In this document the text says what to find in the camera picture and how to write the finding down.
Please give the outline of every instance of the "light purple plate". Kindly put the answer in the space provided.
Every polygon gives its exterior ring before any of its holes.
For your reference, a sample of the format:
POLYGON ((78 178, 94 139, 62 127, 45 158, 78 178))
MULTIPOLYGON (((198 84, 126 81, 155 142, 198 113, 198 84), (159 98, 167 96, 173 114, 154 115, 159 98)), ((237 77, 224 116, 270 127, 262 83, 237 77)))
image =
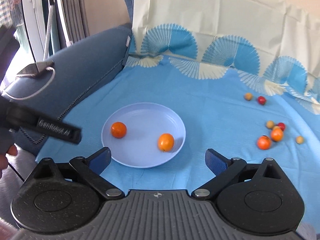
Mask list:
POLYGON ((109 147, 112 158, 129 167, 151 168, 166 163, 181 150, 186 139, 186 128, 181 118, 170 108, 155 103, 137 103, 125 106, 114 112, 105 122, 101 141, 109 147), (114 138, 111 125, 123 122, 127 134, 114 138), (170 152, 158 148, 158 138, 163 133, 174 137, 170 152))

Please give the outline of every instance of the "checkered cloth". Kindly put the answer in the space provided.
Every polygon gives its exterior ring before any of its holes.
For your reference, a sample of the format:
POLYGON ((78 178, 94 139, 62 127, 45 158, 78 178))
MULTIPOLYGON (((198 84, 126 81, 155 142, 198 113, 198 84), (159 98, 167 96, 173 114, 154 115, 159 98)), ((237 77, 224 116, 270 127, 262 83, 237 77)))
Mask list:
POLYGON ((0 0, 0 26, 12 25, 9 0, 0 0))

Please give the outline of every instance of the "white cable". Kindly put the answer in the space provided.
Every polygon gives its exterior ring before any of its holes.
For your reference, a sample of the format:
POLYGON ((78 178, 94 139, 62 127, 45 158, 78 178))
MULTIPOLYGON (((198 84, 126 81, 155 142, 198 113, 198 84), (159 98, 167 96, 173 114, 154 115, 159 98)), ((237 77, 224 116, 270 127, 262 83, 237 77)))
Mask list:
POLYGON ((54 76, 56 75, 56 71, 53 67, 46 67, 45 68, 46 70, 51 70, 52 71, 52 75, 51 75, 51 78, 48 80, 48 82, 42 87, 40 88, 37 92, 33 93, 32 95, 30 96, 27 96, 27 97, 24 97, 24 98, 15 98, 11 95, 9 95, 5 90, 3 91, 3 94, 7 95, 9 98, 12 98, 14 100, 26 100, 26 99, 29 99, 29 98, 32 98, 34 96, 36 96, 37 94, 39 94, 40 92, 42 92, 47 86, 50 85, 50 83, 53 81, 54 79, 54 76))
POLYGON ((47 59, 48 54, 49 54, 49 44, 50 44, 50 36, 51 36, 53 9, 54 9, 54 5, 49 5, 49 16, 48 16, 48 23, 47 23, 47 32, 45 34, 43 61, 45 61, 47 59))

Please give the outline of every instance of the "beige wall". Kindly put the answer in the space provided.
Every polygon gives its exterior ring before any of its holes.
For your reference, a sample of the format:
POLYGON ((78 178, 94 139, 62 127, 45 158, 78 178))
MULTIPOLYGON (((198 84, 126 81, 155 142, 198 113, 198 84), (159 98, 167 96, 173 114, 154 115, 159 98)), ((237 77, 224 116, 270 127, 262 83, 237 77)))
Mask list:
POLYGON ((129 22, 124 0, 84 0, 90 35, 129 22))

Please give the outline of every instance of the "hand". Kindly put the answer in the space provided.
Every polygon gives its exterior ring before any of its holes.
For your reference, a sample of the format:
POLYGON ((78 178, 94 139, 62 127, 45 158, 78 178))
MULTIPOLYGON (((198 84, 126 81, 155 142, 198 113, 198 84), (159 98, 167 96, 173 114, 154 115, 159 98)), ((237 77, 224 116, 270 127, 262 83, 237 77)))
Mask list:
MULTIPOLYGON (((12 145, 7 151, 7 154, 10 154, 12 156, 17 156, 18 150, 16 146, 12 145)), ((5 156, 5 154, 0 153, 0 179, 2 178, 2 170, 5 170, 7 167, 8 167, 8 159, 5 156)))

